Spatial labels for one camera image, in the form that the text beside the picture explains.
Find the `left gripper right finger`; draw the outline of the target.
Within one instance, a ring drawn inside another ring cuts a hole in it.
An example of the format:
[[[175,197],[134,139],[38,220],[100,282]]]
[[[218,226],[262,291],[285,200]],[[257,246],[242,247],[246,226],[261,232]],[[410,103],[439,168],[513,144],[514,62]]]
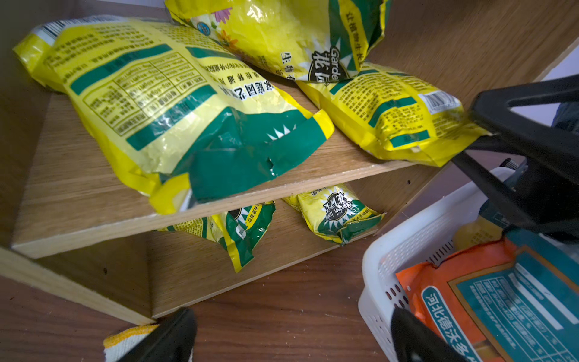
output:
[[[464,362],[466,359],[405,309],[396,308],[391,334],[398,361]]]

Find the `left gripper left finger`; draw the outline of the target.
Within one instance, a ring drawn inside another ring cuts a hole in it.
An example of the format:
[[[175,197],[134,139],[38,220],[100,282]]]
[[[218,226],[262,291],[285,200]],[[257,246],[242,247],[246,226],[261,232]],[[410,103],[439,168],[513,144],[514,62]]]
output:
[[[124,354],[122,362],[193,361],[198,321],[191,309],[182,308]]]

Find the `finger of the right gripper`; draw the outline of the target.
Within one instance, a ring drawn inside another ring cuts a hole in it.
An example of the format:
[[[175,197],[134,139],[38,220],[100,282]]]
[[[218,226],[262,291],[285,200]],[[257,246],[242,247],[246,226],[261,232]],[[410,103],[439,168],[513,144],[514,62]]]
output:
[[[471,149],[526,157],[521,185],[512,189],[467,152],[452,159],[514,225],[529,231],[578,229],[578,135],[512,112],[518,106],[578,100],[578,76],[488,90],[477,95],[469,116],[491,132]]]

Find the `white plastic basket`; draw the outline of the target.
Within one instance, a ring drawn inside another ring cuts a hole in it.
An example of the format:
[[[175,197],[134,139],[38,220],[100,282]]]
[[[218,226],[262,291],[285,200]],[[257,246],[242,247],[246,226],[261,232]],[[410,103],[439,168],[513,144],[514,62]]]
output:
[[[359,310],[388,360],[397,359],[391,334],[394,310],[412,313],[398,272],[424,262],[439,265],[458,252],[453,235],[476,220],[486,201],[485,194],[469,183],[384,234],[366,251]]]

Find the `green orange fertilizer bag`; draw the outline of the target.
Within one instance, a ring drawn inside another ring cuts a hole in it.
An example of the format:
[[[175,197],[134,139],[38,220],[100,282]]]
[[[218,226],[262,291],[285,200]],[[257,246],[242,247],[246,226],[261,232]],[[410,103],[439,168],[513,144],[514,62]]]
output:
[[[468,361],[578,359],[578,248],[524,229],[398,272],[410,311]]]

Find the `yellow packet shelf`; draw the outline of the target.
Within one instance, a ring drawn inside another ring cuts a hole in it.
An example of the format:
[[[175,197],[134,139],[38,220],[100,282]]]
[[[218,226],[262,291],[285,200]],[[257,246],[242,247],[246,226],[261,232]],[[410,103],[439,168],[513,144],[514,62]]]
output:
[[[380,160],[443,167],[489,135],[458,98],[390,67],[365,63],[351,79],[297,84],[345,136]]]
[[[69,97],[117,178],[158,214],[272,181],[334,131],[327,113],[190,27],[94,15],[42,24],[14,52]]]
[[[160,232],[184,232],[220,244],[236,272],[249,264],[273,220],[274,201],[250,205],[160,228]]]
[[[166,1],[170,16],[293,81],[355,77],[384,37],[391,2],[374,0]]]
[[[384,214],[369,208],[345,184],[328,186],[283,199],[298,211],[318,237],[346,245],[372,232]]]

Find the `yellow packet shelf back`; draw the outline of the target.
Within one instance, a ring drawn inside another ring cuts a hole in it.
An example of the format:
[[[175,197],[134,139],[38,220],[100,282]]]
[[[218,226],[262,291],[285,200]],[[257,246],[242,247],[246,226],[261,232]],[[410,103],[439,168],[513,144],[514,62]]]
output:
[[[355,77],[384,37],[391,2],[374,0],[166,1],[170,16],[293,81]]]

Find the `green yellow fertilizer bag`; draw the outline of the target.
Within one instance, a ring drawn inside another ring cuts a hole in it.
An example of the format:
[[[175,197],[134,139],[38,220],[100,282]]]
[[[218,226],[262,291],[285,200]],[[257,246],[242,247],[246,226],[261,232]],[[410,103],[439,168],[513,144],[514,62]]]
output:
[[[452,237],[452,243],[456,251],[462,251],[480,244],[497,241],[510,225],[511,223],[498,208],[490,200],[487,200],[481,206],[476,220],[457,230]]]

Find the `yellow packet bottom shelf left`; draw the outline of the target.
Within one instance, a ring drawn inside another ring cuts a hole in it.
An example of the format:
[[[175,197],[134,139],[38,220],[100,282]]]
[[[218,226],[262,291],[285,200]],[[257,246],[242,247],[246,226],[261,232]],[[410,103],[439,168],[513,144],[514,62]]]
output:
[[[236,272],[249,264],[273,220],[274,201],[250,205],[160,228],[160,232],[184,232],[220,244]]]

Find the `yellow packet bottom shelf right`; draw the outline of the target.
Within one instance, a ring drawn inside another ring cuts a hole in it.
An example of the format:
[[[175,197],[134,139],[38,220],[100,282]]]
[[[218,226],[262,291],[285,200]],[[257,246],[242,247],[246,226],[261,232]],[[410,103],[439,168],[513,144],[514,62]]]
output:
[[[328,186],[283,199],[298,211],[318,237],[346,245],[372,232],[384,214],[369,208],[345,184]]]

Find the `wooden three-tier shelf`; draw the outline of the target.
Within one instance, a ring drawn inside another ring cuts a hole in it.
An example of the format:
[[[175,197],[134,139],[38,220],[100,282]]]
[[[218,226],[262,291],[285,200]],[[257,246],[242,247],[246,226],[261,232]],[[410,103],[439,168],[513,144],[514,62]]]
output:
[[[123,185],[68,97],[32,80],[13,51],[51,21],[114,14],[167,18],[161,8],[101,1],[1,3],[1,274],[127,321],[151,324],[326,253],[283,198],[347,182],[385,212],[376,238],[436,176],[380,162],[336,132],[306,162],[244,194],[159,216]],[[478,93],[539,81],[578,44],[576,1],[395,1],[372,63],[408,72],[469,106]],[[222,249],[161,228],[275,201],[274,221],[241,272]]]

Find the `yellow knit work glove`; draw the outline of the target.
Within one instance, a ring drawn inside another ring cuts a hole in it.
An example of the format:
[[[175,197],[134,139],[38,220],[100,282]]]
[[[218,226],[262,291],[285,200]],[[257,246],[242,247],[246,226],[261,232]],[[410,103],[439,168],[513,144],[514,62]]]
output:
[[[155,329],[157,329],[161,324],[149,324],[138,327],[131,327],[125,331],[122,331],[116,335],[108,336],[103,341],[103,353],[104,361],[113,362],[120,361],[129,351],[137,347],[147,336],[149,336]],[[191,341],[194,342],[197,336],[197,327],[195,329],[190,329],[188,337],[191,337]],[[186,361],[193,361],[192,350],[185,354]],[[172,355],[161,357],[155,357],[154,361],[182,361],[183,350],[175,351]]]

